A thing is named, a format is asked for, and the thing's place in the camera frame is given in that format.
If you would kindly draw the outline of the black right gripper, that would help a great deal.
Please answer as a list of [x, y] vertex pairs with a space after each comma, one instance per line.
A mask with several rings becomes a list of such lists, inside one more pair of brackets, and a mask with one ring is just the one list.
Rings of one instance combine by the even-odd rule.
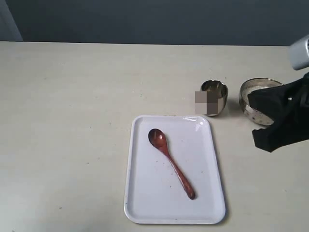
[[252, 131], [257, 148], [273, 152], [309, 138], [308, 74], [292, 83], [253, 91], [248, 99], [251, 108], [274, 121], [265, 129]]

